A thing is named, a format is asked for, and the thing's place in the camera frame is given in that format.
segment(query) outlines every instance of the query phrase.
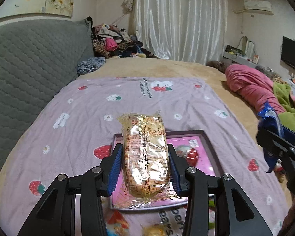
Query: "metal screw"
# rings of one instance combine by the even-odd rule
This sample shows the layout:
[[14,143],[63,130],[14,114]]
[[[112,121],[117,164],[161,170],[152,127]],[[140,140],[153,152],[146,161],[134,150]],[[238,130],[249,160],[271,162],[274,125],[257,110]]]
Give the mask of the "metal screw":
[[196,169],[195,167],[189,167],[189,168],[187,169],[187,171],[188,171],[189,173],[196,173],[197,169]]
[[224,174],[223,175],[223,178],[226,180],[226,181],[231,181],[233,179],[233,177],[230,175],[230,174]]
[[94,168],[92,168],[92,172],[93,173],[99,173],[99,172],[101,172],[101,168],[100,167],[94,167]]
[[66,179],[66,175],[65,175],[65,174],[61,174],[61,175],[59,175],[59,176],[57,177],[57,179],[58,179],[59,181],[63,181],[63,180]]

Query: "pink clothing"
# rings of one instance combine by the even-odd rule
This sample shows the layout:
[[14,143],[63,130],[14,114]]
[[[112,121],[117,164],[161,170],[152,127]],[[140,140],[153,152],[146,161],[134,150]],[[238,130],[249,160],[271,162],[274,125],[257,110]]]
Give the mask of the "pink clothing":
[[115,49],[118,48],[118,45],[114,39],[110,39],[106,37],[105,48],[107,51],[114,51]]
[[268,100],[277,114],[286,112],[273,94],[273,82],[262,72],[246,65],[233,64],[226,71],[229,88],[241,95],[257,112]]

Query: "strawberry patterned blanket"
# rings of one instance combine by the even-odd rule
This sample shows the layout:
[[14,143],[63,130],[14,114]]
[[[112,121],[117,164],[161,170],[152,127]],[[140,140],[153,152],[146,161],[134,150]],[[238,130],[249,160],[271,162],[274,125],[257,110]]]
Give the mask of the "strawberry patterned blanket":
[[[274,173],[265,173],[267,163],[246,129],[199,78],[78,79],[64,87],[24,134],[1,172],[4,232],[18,234],[58,174],[83,174],[109,155],[113,134],[121,132],[118,116],[157,110],[167,131],[205,131],[223,172],[236,179],[276,235],[288,211],[279,182]],[[108,203],[103,199],[107,227],[114,228],[110,235],[143,235],[144,228],[164,221],[167,235],[182,233],[185,208],[120,214]],[[81,235],[78,196],[76,235]]]

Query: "green blanket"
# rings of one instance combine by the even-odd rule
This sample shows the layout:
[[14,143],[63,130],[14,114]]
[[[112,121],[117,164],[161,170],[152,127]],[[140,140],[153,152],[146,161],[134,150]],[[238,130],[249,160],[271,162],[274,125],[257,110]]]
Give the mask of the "green blanket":
[[286,112],[280,113],[281,124],[295,131],[295,105],[290,98],[291,87],[288,84],[273,83],[273,93]]

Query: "packaged bread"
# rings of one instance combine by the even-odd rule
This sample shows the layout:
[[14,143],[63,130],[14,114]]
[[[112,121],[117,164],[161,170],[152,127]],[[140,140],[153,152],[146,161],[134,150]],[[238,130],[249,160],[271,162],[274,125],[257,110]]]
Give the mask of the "packaged bread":
[[124,140],[123,172],[129,194],[145,198],[169,182],[166,133],[158,115],[127,113],[118,118]]

